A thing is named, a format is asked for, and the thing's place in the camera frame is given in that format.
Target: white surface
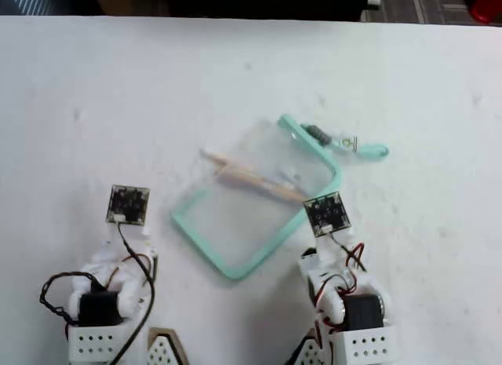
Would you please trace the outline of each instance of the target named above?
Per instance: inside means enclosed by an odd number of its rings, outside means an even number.
[[[399,358],[394,326],[334,334],[337,365],[389,363]]]
[[[64,322],[38,294],[114,231],[113,183],[151,188],[150,323],[176,329],[193,364],[284,362],[312,323],[296,264],[307,223],[232,283],[168,212],[200,178],[201,147],[288,112],[391,147],[382,163],[345,167],[342,194],[368,266],[391,281],[402,363],[494,363],[501,49],[489,27],[0,18],[2,362],[66,363]]]

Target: black circuit board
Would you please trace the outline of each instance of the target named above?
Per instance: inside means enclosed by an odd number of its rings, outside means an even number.
[[[147,217],[149,196],[149,188],[114,184],[111,187],[107,222],[123,222],[124,224],[144,225]]]
[[[339,192],[308,200],[304,207],[315,237],[351,227]]]

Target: electrical wire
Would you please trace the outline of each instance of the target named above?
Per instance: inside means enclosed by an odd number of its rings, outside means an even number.
[[[321,329],[319,329],[319,322],[315,320],[315,340],[317,341],[317,345],[322,350],[322,336]]]
[[[68,314],[67,312],[64,311],[63,306],[54,307],[45,298],[45,296],[47,295],[47,292],[49,291],[49,288],[50,288],[51,284],[54,281],[56,281],[57,279],[60,279],[62,277],[68,277],[68,276],[83,276],[83,277],[86,277],[91,282],[91,290],[106,290],[106,288],[103,287],[100,284],[99,281],[97,281],[97,279],[96,279],[96,277],[94,277],[94,275],[92,275],[92,274],[90,274],[88,272],[80,272],[80,271],[61,272],[61,273],[58,273],[56,275],[50,276],[49,280],[47,280],[47,282],[42,287],[42,292],[40,293],[39,301],[46,308],[48,308],[51,312],[53,312],[57,316],[61,316],[68,325],[74,326],[74,325],[78,324],[78,321],[74,320],[73,318],[71,318],[70,314]]]
[[[141,270],[147,277],[148,284],[150,284],[150,290],[151,290],[151,297],[150,297],[150,303],[148,304],[147,311],[144,313],[143,319],[140,321],[140,323],[137,325],[136,329],[131,333],[129,336],[129,339],[125,342],[125,344],[122,346],[120,351],[118,351],[117,355],[115,358],[110,362],[109,365],[116,365],[118,361],[124,356],[124,353],[126,353],[127,349],[131,346],[133,343],[134,339],[136,339],[136,336],[140,333],[141,329],[143,328],[144,324],[146,323],[148,316],[151,313],[151,309],[153,308],[154,305],[154,300],[155,300],[155,285],[154,285],[154,280],[151,278],[150,273],[148,272],[147,268],[144,266],[143,262],[140,260],[138,255],[134,252],[134,250],[131,248],[131,246],[127,243],[126,238],[122,234],[122,230],[120,229],[122,222],[117,223],[117,230],[118,234],[122,237],[122,241],[124,242],[124,246],[127,249],[127,252],[131,255],[131,257],[137,262],[137,264],[141,267]]]
[[[345,259],[345,265],[348,267],[348,262],[351,260],[351,257],[355,257],[355,253],[359,250],[359,255],[357,256],[356,263],[361,263],[362,251],[364,251],[364,243],[358,243],[347,255],[347,259]]]
[[[146,254],[138,254],[137,256],[144,257],[148,261],[148,275],[150,275],[151,274],[151,260],[150,260],[150,258]],[[129,255],[128,257],[125,257],[124,259],[122,259],[120,262],[124,263],[125,261],[128,261],[129,259],[133,259],[133,257],[131,257]],[[115,267],[113,272],[110,274],[110,277],[108,278],[107,283],[105,284],[105,288],[108,289],[110,287],[111,281],[113,280],[113,278],[114,278],[115,274],[118,272],[118,270],[119,270],[119,267]]]
[[[324,289],[325,289],[325,287],[326,287],[326,284],[327,284],[327,283],[328,283],[331,279],[333,279],[334,277],[340,277],[340,278],[344,281],[345,286],[347,287],[347,290],[349,290],[349,289],[350,289],[350,288],[349,288],[349,286],[348,286],[347,280],[346,280],[346,279],[345,279],[342,275],[340,275],[339,273],[336,273],[336,274],[334,274],[334,275],[331,275],[331,276],[330,276],[330,277],[328,277],[326,280],[324,280],[324,282],[322,283],[321,287],[319,288],[319,290],[318,290],[317,294],[316,294],[316,295],[315,295],[315,297],[314,297],[314,307],[315,307],[315,308],[317,308],[317,305],[318,305],[319,301],[321,300],[322,295],[324,294]],[[343,289],[342,287],[338,287],[338,290],[339,290],[339,292],[340,292],[341,290],[344,290],[344,289]]]
[[[330,233],[329,236],[331,237],[331,239],[343,250],[345,251],[345,253],[347,254],[347,256],[352,259],[355,260],[356,264],[361,267],[361,270],[366,272],[366,267],[364,266],[364,264],[361,262],[360,259],[358,259],[346,246],[344,246],[343,244],[341,244],[340,242],[338,242],[335,237],[333,236],[333,233]]]

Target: perforated plate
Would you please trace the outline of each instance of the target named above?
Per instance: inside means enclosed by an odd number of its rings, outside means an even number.
[[[168,338],[157,336],[148,351],[147,365],[179,365]]]
[[[314,339],[307,339],[296,358],[295,365],[324,365],[321,349]]]
[[[70,362],[111,361],[124,344],[123,325],[71,327],[68,331]]]
[[[370,365],[388,363],[399,358],[394,326],[335,334],[337,363]]]

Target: black object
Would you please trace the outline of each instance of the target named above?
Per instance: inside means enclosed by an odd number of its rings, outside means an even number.
[[[134,339],[136,339],[136,336],[140,333],[141,329],[143,328],[145,322],[148,319],[148,316],[150,316],[151,313],[151,308],[154,307],[154,301],[155,301],[155,285],[154,285],[154,280],[151,278],[150,273],[148,272],[147,268],[144,266],[143,262],[140,260],[138,255],[134,252],[133,248],[129,245],[127,242],[125,236],[122,234],[122,230],[120,229],[120,226],[122,225],[122,222],[119,222],[117,224],[117,230],[118,234],[120,234],[122,241],[124,242],[124,246],[127,249],[127,252],[131,257],[134,258],[136,263],[140,266],[141,270],[143,271],[145,277],[147,278],[148,285],[150,285],[150,291],[151,291],[151,296],[150,296],[150,303],[148,304],[147,311],[144,313],[143,318],[141,321],[138,323],[134,331],[131,333],[129,336],[129,339],[124,343],[122,348],[118,351],[118,353],[115,355],[115,358],[110,362],[109,365],[117,365],[118,361],[124,356],[124,353],[126,353],[127,349],[131,346],[133,343]]]
[[[339,192],[308,200],[304,207],[315,237],[351,227]]]
[[[50,286],[52,285],[52,283],[54,281],[56,281],[59,278],[68,277],[68,276],[84,276],[84,277],[86,277],[91,282],[91,291],[92,292],[104,291],[104,290],[106,290],[106,288],[103,287],[99,281],[97,281],[97,279],[96,279],[96,277],[94,277],[94,275],[92,275],[88,272],[80,272],[80,271],[61,272],[61,273],[58,273],[56,275],[51,276],[49,278],[49,280],[47,280],[47,282],[42,287],[42,292],[40,293],[40,298],[39,298],[40,303],[42,305],[44,305],[46,308],[48,308],[51,312],[56,314],[57,316],[63,317],[64,321],[67,324],[75,325],[75,324],[79,324],[79,322],[77,320],[73,320],[71,318],[70,314],[68,314],[67,312],[64,311],[64,307],[62,307],[62,306],[54,307],[45,298],[45,296],[47,295],[47,292],[49,292]]]
[[[346,331],[366,330],[384,326],[383,307],[375,294],[344,297]]]
[[[330,145],[331,141],[333,141],[333,139],[329,134],[327,134],[314,124],[304,126],[304,129],[307,131],[309,135],[311,135],[314,139],[316,139],[322,147]]]
[[[79,326],[116,326],[123,320],[118,313],[117,291],[91,292],[80,297]]]
[[[0,0],[0,15],[102,16],[98,0]]]
[[[147,216],[149,188],[120,186],[111,187],[108,204],[107,222],[117,222],[115,215],[121,215],[124,224],[144,225]]]
[[[178,17],[359,21],[368,0],[168,0]]]

